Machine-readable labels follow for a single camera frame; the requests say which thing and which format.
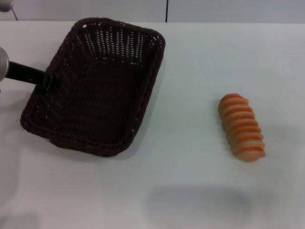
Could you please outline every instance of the white tabletop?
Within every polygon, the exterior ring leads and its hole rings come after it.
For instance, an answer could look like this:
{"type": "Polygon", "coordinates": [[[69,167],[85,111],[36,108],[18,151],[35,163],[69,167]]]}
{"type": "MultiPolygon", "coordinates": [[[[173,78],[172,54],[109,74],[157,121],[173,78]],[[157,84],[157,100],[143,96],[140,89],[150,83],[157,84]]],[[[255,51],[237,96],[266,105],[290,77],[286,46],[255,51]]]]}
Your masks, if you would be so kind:
{"type": "MultiPolygon", "coordinates": [[[[100,158],[20,126],[33,86],[0,83],[1,229],[303,229],[305,25],[136,23],[165,55],[132,145],[100,158]],[[242,162],[217,114],[249,99],[266,157],[242,162]]],[[[42,70],[73,22],[0,22],[10,60],[42,70]]]]}

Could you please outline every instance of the white wall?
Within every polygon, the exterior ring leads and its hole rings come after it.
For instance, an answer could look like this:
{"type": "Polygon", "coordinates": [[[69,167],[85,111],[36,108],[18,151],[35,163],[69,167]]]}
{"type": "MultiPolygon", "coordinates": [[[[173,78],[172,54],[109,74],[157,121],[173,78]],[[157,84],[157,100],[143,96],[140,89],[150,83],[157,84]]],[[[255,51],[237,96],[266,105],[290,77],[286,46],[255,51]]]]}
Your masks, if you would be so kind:
{"type": "Polygon", "coordinates": [[[77,21],[106,17],[119,21],[165,21],[166,0],[14,0],[19,20],[77,21]]]}
{"type": "Polygon", "coordinates": [[[169,0],[168,22],[305,23],[305,0],[169,0]]]}

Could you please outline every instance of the toy bread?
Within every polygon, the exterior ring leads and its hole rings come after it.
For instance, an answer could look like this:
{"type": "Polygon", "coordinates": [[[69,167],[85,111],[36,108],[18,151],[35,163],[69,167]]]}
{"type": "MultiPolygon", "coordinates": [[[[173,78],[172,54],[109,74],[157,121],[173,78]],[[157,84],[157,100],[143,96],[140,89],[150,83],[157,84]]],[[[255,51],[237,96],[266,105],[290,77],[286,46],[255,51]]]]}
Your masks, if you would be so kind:
{"type": "Polygon", "coordinates": [[[218,106],[223,129],[233,155],[252,162],[265,156],[263,135],[249,101],[239,94],[225,95],[218,106]]]}

